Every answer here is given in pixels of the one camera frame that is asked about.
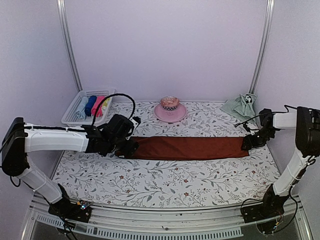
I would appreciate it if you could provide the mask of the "dark red towel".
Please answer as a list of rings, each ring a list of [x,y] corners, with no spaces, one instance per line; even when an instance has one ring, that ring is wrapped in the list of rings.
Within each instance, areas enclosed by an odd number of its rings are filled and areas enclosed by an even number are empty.
[[[118,150],[115,155],[125,159],[162,161],[205,161],[249,156],[242,149],[243,137],[134,137],[139,144],[131,155]]]

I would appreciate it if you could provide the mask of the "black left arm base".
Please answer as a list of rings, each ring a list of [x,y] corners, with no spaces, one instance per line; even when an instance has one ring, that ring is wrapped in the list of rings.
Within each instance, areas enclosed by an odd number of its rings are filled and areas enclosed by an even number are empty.
[[[63,219],[88,223],[92,213],[90,204],[83,200],[72,203],[63,186],[60,184],[58,184],[58,186],[62,193],[62,199],[56,203],[50,203],[48,213]]]

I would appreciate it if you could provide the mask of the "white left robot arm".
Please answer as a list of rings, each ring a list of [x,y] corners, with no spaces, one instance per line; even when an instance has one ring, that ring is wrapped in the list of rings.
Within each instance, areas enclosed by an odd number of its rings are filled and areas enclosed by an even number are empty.
[[[108,123],[100,126],[56,127],[37,126],[17,117],[2,141],[1,169],[41,194],[50,204],[55,204],[55,209],[63,217],[70,217],[75,210],[67,194],[28,159],[28,153],[74,151],[105,157],[120,151],[123,156],[130,157],[139,147],[131,136],[140,123],[138,116],[127,118],[115,114]]]

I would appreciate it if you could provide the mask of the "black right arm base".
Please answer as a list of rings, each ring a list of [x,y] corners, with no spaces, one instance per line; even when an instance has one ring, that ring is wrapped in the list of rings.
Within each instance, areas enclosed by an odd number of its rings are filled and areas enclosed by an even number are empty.
[[[271,185],[262,198],[262,201],[256,205],[244,206],[245,200],[240,207],[240,213],[245,223],[262,221],[273,217],[280,217],[284,214],[284,204],[288,200],[289,195],[280,196],[275,194],[273,185]]]

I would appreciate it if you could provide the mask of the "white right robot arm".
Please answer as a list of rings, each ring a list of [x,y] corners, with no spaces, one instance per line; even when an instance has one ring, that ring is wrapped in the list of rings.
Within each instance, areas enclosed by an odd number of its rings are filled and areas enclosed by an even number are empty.
[[[295,130],[295,147],[291,160],[281,176],[272,184],[271,192],[276,197],[287,197],[303,176],[312,161],[320,156],[320,111],[309,107],[293,107],[293,111],[272,111],[265,108],[258,114],[261,129],[250,130],[247,121],[241,124],[250,132],[245,136],[241,149],[249,151],[263,147],[273,139],[277,131]]]

